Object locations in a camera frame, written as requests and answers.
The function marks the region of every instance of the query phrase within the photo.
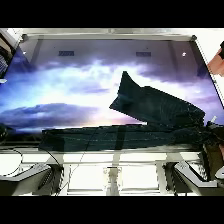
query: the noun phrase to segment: screen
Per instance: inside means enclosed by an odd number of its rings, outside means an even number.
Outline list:
[[[195,42],[28,39],[0,86],[0,123],[18,132],[142,124],[109,109],[122,72],[202,109],[224,124],[223,106]]]

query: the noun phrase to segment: cloud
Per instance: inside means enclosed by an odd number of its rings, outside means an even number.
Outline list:
[[[15,129],[84,126],[97,112],[97,108],[56,103],[4,111],[0,122]]]

